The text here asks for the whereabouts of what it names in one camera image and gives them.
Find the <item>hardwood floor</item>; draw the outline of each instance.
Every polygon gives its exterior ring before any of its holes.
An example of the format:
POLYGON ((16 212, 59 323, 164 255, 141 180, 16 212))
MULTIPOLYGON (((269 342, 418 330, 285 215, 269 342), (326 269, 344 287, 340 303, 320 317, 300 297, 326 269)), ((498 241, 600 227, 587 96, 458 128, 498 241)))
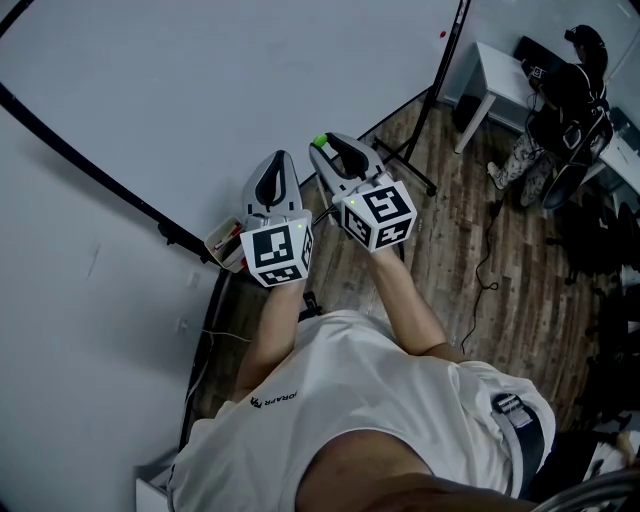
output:
MULTIPOLYGON (((419 101, 409 105, 367 138, 378 135, 391 146, 400 145, 408 138, 420 106, 419 101)), ((450 108, 434 108, 411 162, 438 186, 436 197, 428 197, 422 182, 399 164, 387 166, 403 180, 418 210, 413 235, 405 243, 406 265, 455 345, 473 326, 480 288, 475 268, 488 251, 484 237, 488 209, 502 196, 487 179, 486 164, 502 163, 516 138, 484 121, 464 153, 456 155, 457 136, 450 108)), ((314 216, 324 210, 315 179, 302 192, 305 207, 314 216)), ((531 379, 556 412, 559 429, 566 429, 580 412, 573 401, 586 382, 586 358, 597 349, 584 330, 595 322, 598 301, 592 293, 594 279, 580 275, 575 285, 565 285, 566 255, 560 247, 545 245, 546 237, 556 236, 556 230, 552 213, 539 206, 514 207, 507 196, 489 235, 491 256, 479 272, 485 284, 495 281, 499 288, 483 293, 477 326, 465 348, 472 358, 531 379)), ((315 292, 324 310, 355 309, 385 318, 355 242, 328 220, 316 226, 315 238, 307 289, 315 292)), ((606 278, 597 281, 607 285, 606 278)), ((266 296, 265 290, 234 279, 214 330, 250 338, 266 296)), ((246 346, 216 337, 210 365, 196 392, 197 416, 214 416, 229 396, 246 346)))

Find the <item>white t-shirt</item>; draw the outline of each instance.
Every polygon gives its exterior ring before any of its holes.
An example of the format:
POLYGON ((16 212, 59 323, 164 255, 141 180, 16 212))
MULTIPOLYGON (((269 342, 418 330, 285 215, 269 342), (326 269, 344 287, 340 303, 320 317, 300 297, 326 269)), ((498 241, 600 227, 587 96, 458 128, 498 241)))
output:
POLYGON ((387 324, 353 311, 301 323, 295 350, 264 383, 194 424, 169 483, 175 511, 293 512, 313 456, 355 430, 404 441, 437 477, 504 493, 509 447, 491 417, 499 393, 536 412, 546 458, 555 419, 531 381, 410 356, 393 339, 387 324))

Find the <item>white table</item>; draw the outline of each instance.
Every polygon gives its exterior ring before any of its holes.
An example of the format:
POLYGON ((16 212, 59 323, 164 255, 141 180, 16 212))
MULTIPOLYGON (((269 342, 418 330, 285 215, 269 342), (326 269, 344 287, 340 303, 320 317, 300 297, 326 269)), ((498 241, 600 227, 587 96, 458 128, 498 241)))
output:
POLYGON ((456 146, 456 153, 462 153, 496 98, 508 100, 523 108, 531 108, 527 105, 527 100, 533 94, 533 90, 522 70, 520 61, 484 43, 476 43, 476 50, 486 92, 482 103, 456 146))
MULTIPOLYGON (((462 152, 496 98, 508 100, 523 108, 531 108, 527 100, 533 90, 520 66, 520 61, 484 43, 476 43, 476 50, 486 92, 478 110, 460 137, 455 148, 456 153, 462 152)), ((605 164, 640 194, 640 157, 617 134, 614 134, 611 144, 600 155, 600 161, 589 169, 583 183, 603 170, 605 164)))
POLYGON ((589 169, 582 183, 598 174, 604 169, 605 164, 640 194, 640 156, 618 137, 617 133, 613 135, 609 146, 600 154, 600 161, 589 169))

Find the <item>black pole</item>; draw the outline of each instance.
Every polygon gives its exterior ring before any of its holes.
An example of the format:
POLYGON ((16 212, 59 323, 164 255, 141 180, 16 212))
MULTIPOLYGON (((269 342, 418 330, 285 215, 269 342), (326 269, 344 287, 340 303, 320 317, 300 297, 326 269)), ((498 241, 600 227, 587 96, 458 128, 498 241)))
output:
POLYGON ((464 26, 464 21, 467 19, 469 5, 471 5, 471 0, 461 0, 460 5, 458 6, 458 12, 456 12, 456 18, 453 20, 453 27, 451 27, 451 35, 449 36, 447 46, 444 49, 444 55, 442 60, 440 61, 440 66, 438 67, 436 78, 433 81, 433 85, 427 91, 427 97, 424 100, 422 110, 420 110, 420 115, 418 116, 418 121, 416 122, 416 126, 413 129, 413 134, 409 139, 409 146, 407 147, 407 151, 404 154, 404 160, 406 160, 407 162, 411 159, 413 150, 416 148, 418 138, 420 137, 420 133, 422 133, 422 128, 424 127, 427 116, 431 111, 431 107, 436 102, 438 94, 440 94, 440 89, 442 88, 444 77, 446 76, 447 70, 449 69, 449 64, 451 64, 453 53, 456 49, 456 45, 458 44, 458 39, 460 38, 460 33, 462 32, 462 27, 464 26))
POLYGON ((5 86, 0 83, 0 105, 4 107, 20 124, 38 137, 47 146, 63 158, 75 165, 82 172, 96 180, 118 197, 131 204, 142 213, 159 223, 160 232, 167 237, 167 244, 177 243, 185 249, 194 252, 202 262, 214 261, 202 240, 189 233, 184 228, 162 215, 158 210, 145 203, 142 199, 123 187, 107 173, 98 168, 90 160, 71 147, 51 128, 38 119, 33 112, 25 107, 5 86))
POLYGON ((13 22, 20 17, 20 15, 33 3, 33 1, 34 0, 20 0, 13 6, 13 9, 9 11, 2 21, 0 21, 0 37, 9 30, 9 27, 13 25, 13 22))

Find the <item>hand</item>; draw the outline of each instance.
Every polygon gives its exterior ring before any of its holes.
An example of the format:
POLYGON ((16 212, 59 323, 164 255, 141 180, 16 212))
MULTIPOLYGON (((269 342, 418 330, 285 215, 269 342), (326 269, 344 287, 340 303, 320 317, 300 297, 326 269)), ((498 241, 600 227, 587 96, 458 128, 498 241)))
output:
POLYGON ((371 259, 372 263, 375 263, 378 265, 389 263, 390 261, 399 259, 398 256, 396 256, 395 251, 393 250, 393 246, 385 247, 384 249, 380 249, 379 251, 376 251, 376 252, 367 251, 367 255, 371 259))

